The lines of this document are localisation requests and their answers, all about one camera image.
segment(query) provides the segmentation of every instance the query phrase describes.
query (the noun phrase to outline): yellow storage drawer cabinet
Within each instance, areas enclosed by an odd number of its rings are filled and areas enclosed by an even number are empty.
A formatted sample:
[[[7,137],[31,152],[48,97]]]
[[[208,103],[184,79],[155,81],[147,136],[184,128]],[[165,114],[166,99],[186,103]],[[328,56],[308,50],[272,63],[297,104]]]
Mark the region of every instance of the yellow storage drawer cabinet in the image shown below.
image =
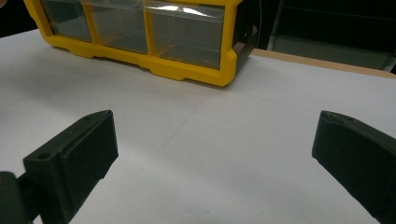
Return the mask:
[[[217,86],[257,44],[259,1],[24,0],[52,46]]]

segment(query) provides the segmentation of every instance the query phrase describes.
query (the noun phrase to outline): black plastic part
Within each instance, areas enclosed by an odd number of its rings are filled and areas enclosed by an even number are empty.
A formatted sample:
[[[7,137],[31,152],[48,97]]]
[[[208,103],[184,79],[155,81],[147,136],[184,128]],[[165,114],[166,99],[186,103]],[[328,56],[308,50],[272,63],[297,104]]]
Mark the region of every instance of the black plastic part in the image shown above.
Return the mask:
[[[394,75],[396,75],[396,64],[393,65],[393,68],[392,68],[392,70],[390,70],[390,72],[393,73]]]
[[[396,223],[396,139],[322,111],[312,156],[381,223]]]
[[[69,223],[117,157],[111,111],[78,120],[24,158],[18,180],[0,173],[0,223]]]
[[[259,30],[255,25],[260,16],[260,0],[244,0],[236,10],[233,28],[233,51],[237,54],[236,70],[248,59],[259,41]]]
[[[18,181],[10,172],[0,172],[0,223],[29,223]]]

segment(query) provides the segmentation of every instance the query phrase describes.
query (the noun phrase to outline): white table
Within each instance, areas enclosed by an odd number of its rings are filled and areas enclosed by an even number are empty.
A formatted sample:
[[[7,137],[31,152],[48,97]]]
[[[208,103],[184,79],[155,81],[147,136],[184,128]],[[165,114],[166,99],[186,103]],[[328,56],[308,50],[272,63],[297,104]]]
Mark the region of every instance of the white table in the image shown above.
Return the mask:
[[[0,170],[105,109],[120,156],[72,223],[377,223],[311,149],[321,110],[396,137],[396,79],[250,56],[216,88],[0,39]]]

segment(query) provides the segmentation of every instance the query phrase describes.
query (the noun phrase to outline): dark background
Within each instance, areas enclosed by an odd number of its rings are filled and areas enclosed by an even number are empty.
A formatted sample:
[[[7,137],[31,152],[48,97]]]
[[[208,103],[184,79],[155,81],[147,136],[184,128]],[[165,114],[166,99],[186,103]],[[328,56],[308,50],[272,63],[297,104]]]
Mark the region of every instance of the dark background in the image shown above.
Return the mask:
[[[395,0],[280,1],[261,0],[259,49],[267,49],[279,12],[275,35],[396,54]],[[8,0],[0,8],[0,37],[33,29],[35,22],[22,0]]]

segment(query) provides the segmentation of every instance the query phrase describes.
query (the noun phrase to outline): yellow plastic frame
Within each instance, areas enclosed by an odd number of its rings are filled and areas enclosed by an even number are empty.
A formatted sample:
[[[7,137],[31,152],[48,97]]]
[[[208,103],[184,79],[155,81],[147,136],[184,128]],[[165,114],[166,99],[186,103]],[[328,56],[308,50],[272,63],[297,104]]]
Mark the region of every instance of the yellow plastic frame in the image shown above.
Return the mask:
[[[243,0],[168,0],[168,2],[175,3],[206,4],[225,7],[219,70],[154,56],[153,44],[150,41],[152,39],[150,31],[151,23],[149,13],[146,10],[144,10],[144,20],[148,40],[148,54],[141,54],[100,45],[93,28],[94,26],[91,16],[86,16],[92,37],[91,43],[55,35],[52,32],[41,2],[39,0],[24,0],[24,3],[29,10],[31,17],[35,20],[44,40],[52,46],[68,49],[71,53],[86,58],[105,57],[126,63],[137,64],[143,68],[147,68],[154,75],[160,77],[168,77],[175,80],[188,78],[222,87],[229,84],[236,73],[237,55],[233,51],[233,28],[236,9],[242,1]],[[83,9],[86,15],[91,14],[90,7],[83,5]]]

